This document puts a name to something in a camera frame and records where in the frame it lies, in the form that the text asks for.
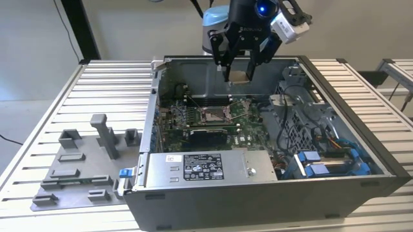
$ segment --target green circuit board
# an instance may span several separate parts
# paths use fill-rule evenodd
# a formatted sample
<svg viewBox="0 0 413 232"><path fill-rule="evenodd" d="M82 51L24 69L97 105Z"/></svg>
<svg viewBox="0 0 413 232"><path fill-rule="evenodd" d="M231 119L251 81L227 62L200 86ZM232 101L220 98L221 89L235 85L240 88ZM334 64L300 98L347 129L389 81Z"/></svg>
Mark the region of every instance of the green circuit board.
<svg viewBox="0 0 413 232"><path fill-rule="evenodd" d="M250 99L237 98L229 105L213 107L185 107L183 102L176 101L169 109L168 113L163 110L164 152L274 149L258 106ZM193 145L189 135L199 130L221 130L225 133L225 143Z"/></svg>

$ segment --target open computer tower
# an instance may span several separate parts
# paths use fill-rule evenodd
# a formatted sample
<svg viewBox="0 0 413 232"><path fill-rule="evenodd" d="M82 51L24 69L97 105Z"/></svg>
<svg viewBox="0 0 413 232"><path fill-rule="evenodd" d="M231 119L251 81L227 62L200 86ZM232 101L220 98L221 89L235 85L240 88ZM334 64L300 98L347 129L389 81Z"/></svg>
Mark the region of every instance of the open computer tower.
<svg viewBox="0 0 413 232"><path fill-rule="evenodd" d="M342 218L409 181L306 57L274 57L231 83L211 57L164 61L124 193L141 230Z"/></svg>

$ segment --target orange wire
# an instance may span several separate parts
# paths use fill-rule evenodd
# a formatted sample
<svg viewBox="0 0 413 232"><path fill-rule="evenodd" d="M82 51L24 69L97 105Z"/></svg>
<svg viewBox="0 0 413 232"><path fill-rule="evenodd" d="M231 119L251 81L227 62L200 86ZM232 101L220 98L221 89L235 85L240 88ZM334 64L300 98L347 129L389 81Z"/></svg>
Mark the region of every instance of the orange wire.
<svg viewBox="0 0 413 232"><path fill-rule="evenodd" d="M330 142L334 144L335 147L342 148L342 147L334 142L332 139L328 138L328 140L330 140Z"/></svg>

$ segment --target sticker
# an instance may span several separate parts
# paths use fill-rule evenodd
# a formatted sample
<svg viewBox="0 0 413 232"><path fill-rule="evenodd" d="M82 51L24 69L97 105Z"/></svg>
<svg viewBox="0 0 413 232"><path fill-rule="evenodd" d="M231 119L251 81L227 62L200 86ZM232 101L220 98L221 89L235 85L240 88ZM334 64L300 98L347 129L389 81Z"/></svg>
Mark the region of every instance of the sticker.
<svg viewBox="0 0 413 232"><path fill-rule="evenodd" d="M167 155L165 162L181 162L181 155Z"/></svg>
<svg viewBox="0 0 413 232"><path fill-rule="evenodd" d="M191 180L223 180L220 154L183 155L183 176Z"/></svg>

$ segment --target metal rail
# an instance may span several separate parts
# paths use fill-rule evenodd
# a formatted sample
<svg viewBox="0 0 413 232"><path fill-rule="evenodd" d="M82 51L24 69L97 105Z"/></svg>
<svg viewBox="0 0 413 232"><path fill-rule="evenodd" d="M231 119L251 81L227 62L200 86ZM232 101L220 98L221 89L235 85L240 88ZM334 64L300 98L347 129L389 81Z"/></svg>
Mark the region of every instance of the metal rail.
<svg viewBox="0 0 413 232"><path fill-rule="evenodd" d="M413 92L413 59L383 59L376 70L386 72Z"/></svg>
<svg viewBox="0 0 413 232"><path fill-rule="evenodd" d="M311 60L387 150L413 175L413 125L347 64ZM68 231L139 230L127 205L32 212L38 182L58 149L62 129L96 134L88 120L108 115L115 131L143 128L151 65L141 61L92 61L74 72L37 127L0 177L0 230L29 228ZM220 231L407 231L413 228L413 181L389 197L368 200L344 219L201 229Z"/></svg>

